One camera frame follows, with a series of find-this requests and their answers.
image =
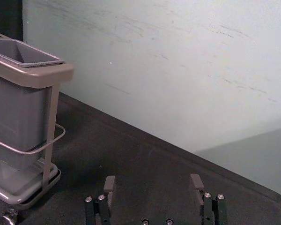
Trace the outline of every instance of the light blue wall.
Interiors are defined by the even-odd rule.
[[[281,0],[23,2],[64,93],[281,193]]]

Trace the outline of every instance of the gray container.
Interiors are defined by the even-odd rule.
[[[0,38],[0,142],[30,151],[46,141],[51,87],[69,81],[74,68],[21,41]],[[0,146],[0,160],[17,170],[41,157]]]

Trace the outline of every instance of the black tabletop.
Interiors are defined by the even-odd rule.
[[[117,177],[113,225],[143,218],[194,222],[191,173],[212,194],[225,195],[230,225],[281,225],[281,195],[64,94],[57,122],[67,130],[52,157],[61,179],[21,212],[22,225],[85,225],[84,199],[100,193],[108,175]],[[0,201],[0,216],[7,208]]]

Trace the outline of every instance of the black table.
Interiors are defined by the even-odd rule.
[[[155,217],[191,222],[191,173],[212,194],[225,194],[230,225],[281,225],[281,195],[64,94],[57,122],[67,130],[52,158],[62,177],[22,212],[22,225],[85,225],[84,198],[96,196],[108,175],[117,176],[114,225]],[[7,208],[0,201],[0,216]]]

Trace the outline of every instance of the gray plastic bin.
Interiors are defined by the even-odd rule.
[[[51,87],[72,79],[74,68],[21,41],[0,37],[0,142],[30,151],[46,141]],[[41,157],[0,146],[0,160],[17,170]]]

